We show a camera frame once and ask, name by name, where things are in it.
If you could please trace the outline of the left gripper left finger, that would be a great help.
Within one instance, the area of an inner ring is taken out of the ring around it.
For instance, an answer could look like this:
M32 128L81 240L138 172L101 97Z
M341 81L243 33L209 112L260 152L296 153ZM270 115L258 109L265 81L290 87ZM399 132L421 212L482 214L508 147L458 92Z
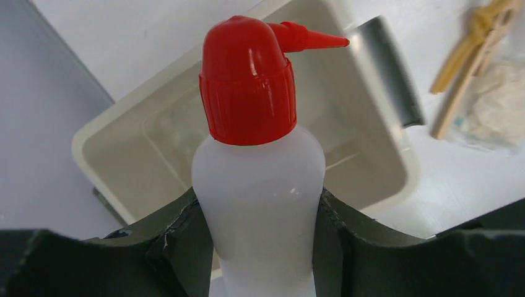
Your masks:
M104 238L1 231L2 296L207 296L213 243L193 190Z

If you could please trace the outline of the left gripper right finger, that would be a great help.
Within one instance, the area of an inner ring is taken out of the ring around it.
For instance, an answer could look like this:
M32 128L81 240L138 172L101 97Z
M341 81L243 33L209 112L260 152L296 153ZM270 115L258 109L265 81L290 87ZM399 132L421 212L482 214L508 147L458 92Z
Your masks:
M318 296L523 296L524 201L421 239L324 189L313 274Z

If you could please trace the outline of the beige plastic bin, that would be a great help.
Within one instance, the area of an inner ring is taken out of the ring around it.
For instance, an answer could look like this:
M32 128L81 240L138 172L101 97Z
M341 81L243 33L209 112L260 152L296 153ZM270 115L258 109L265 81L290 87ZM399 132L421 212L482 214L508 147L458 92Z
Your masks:
M298 278L322 188L365 212L406 199L419 169L404 129L422 117L367 28L346 1L263 1L83 127L74 158L129 224L113 244L199 200L227 274Z

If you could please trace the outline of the bag of white powder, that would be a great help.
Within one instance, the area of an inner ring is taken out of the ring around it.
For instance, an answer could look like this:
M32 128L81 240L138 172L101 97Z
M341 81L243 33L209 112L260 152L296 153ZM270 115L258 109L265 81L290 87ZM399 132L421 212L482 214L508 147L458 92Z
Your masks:
M448 142L513 155L524 147L524 63L500 59L476 77L447 133Z

